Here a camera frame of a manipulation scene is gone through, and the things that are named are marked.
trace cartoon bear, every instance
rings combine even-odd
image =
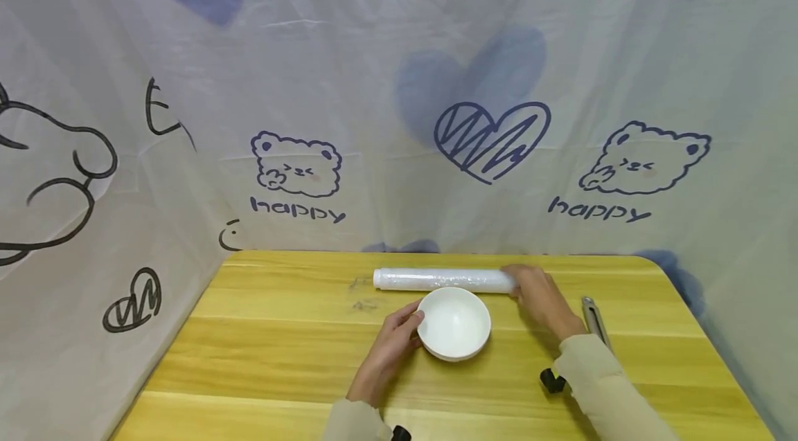
[[[258,183],[263,187],[314,198],[338,191],[342,158],[331,143],[283,138],[265,131],[251,143],[258,158]]]
[[[93,127],[69,126],[9,99],[0,85],[0,267],[68,242],[94,211],[89,185],[110,177],[117,157]]]
[[[631,121],[604,143],[593,168],[579,179],[584,190],[650,195],[668,190],[709,153],[709,135],[677,134]]]

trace wooden table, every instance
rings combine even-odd
[[[319,440],[388,313],[423,294],[373,288],[378,267],[539,264],[574,310],[598,303],[614,351],[682,440],[771,440],[734,378],[655,264],[617,256],[237,253],[222,265],[154,370],[116,441]],[[415,440],[597,439],[566,394],[538,374],[556,343],[508,296],[481,295],[493,334],[470,361],[421,350],[384,418]]]

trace black clip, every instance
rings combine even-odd
[[[565,384],[568,384],[565,377],[555,377],[551,368],[546,368],[540,373],[540,382],[544,384],[549,394],[562,393],[565,390]]]
[[[391,441],[410,441],[411,439],[413,439],[413,436],[410,436],[410,432],[403,426],[398,425],[393,428]]]

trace white curtain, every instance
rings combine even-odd
[[[643,255],[798,437],[797,23],[797,0],[0,0],[3,438],[108,435],[244,248]]]

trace beige sleeve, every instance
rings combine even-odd
[[[594,429],[604,441],[674,441],[678,438],[623,373],[599,337],[569,337],[555,368],[565,377]]]
[[[332,405],[321,441],[391,441],[393,431],[371,405],[341,399]]]

